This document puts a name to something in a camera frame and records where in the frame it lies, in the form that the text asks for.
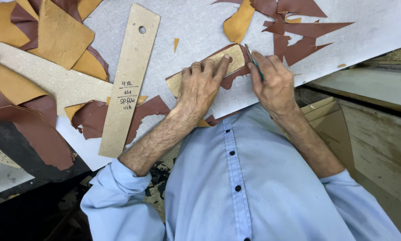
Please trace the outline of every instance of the shirt cuff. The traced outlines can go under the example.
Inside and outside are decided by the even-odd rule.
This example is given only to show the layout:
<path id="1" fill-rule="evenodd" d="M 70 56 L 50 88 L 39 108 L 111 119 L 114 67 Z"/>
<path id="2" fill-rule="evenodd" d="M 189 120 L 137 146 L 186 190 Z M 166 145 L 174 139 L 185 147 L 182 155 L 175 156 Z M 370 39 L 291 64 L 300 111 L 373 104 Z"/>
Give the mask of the shirt cuff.
<path id="1" fill-rule="evenodd" d="M 322 184 L 327 184 L 330 182 L 350 182 L 356 183 L 354 179 L 351 178 L 347 169 L 343 170 L 341 173 L 337 173 L 336 175 L 332 175 L 326 178 L 320 178 Z"/>
<path id="2" fill-rule="evenodd" d="M 145 177 L 137 175 L 117 158 L 107 164 L 96 174 L 96 177 L 90 181 L 92 185 L 101 185 L 106 189 L 124 192 L 126 194 L 135 194 L 143 192 L 151 181 L 151 174 Z"/>

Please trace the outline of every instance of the man's right hand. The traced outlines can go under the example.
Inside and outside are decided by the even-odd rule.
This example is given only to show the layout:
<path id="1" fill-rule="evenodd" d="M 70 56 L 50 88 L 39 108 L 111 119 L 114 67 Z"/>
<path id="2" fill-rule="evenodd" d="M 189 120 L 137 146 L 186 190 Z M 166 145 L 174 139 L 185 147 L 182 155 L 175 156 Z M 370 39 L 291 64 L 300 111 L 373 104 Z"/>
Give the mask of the man's right hand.
<path id="1" fill-rule="evenodd" d="M 264 57 L 257 51 L 252 52 L 263 74 L 264 81 L 257 66 L 248 64 L 251 71 L 253 91 L 260 104 L 269 112 L 270 116 L 280 124 L 286 123 L 294 117 L 302 117 L 300 108 L 294 99 L 294 75 L 284 67 L 276 55 Z"/>

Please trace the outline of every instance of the hand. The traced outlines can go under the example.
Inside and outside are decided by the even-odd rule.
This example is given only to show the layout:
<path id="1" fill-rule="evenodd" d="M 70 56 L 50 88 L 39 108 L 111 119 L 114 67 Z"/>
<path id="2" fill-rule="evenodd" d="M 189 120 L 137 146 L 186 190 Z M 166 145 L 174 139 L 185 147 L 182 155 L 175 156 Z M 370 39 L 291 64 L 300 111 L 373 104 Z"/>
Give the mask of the hand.
<path id="1" fill-rule="evenodd" d="M 251 71 L 253 91 L 260 104 L 270 116 L 280 121 L 291 120 L 294 115 L 300 115 L 300 108 L 294 99 L 294 75 L 284 67 L 276 55 L 264 57 L 259 52 L 252 52 L 263 74 L 264 81 L 257 66 L 248 64 Z"/>
<path id="2" fill-rule="evenodd" d="M 190 68 L 182 70 L 180 92 L 174 109 L 185 115 L 185 121 L 195 126 L 207 114 L 219 92 L 229 62 L 229 55 L 225 54 L 216 71 L 215 62 L 211 59 L 194 62 Z"/>

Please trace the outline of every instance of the rolled-up sleeve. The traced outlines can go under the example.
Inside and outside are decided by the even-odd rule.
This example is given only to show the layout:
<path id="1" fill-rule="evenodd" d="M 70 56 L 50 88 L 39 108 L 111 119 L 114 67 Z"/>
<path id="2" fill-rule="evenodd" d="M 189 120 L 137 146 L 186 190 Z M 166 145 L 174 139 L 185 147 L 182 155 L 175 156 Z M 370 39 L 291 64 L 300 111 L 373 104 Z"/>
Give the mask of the rolled-up sleeve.
<path id="1" fill-rule="evenodd" d="M 401 233 L 376 199 L 347 170 L 320 181 L 356 240 L 401 240 Z"/>
<path id="2" fill-rule="evenodd" d="M 136 174 L 114 159 L 98 172 L 81 201 L 89 219 L 93 240 L 161 241 L 165 225 L 156 210 L 143 202 L 151 180 Z"/>

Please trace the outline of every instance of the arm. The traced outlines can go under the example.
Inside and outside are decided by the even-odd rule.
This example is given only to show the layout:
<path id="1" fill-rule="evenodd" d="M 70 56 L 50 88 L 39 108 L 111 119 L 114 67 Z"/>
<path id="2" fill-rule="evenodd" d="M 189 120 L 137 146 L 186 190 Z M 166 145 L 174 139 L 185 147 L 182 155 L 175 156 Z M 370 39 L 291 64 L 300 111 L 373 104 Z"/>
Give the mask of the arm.
<path id="1" fill-rule="evenodd" d="M 94 240 L 163 240 L 165 226 L 143 202 L 152 165 L 206 115 L 229 65 L 225 55 L 214 73 L 213 60 L 195 62 L 182 71 L 175 108 L 127 152 L 98 172 L 81 201 Z"/>
<path id="2" fill-rule="evenodd" d="M 249 63 L 253 90 L 270 116 L 287 132 L 289 139 L 318 176 L 325 178 L 342 172 L 345 168 L 312 129 L 294 99 L 294 75 L 275 55 L 263 57 L 253 52 L 263 75 Z"/>
<path id="3" fill-rule="evenodd" d="M 375 198 L 356 183 L 337 157 L 310 127 L 294 99 L 294 76 L 277 56 L 253 57 L 249 63 L 253 91 L 270 116 L 287 132 L 306 163 L 320 178 L 356 240 L 401 240 L 401 234 Z"/>

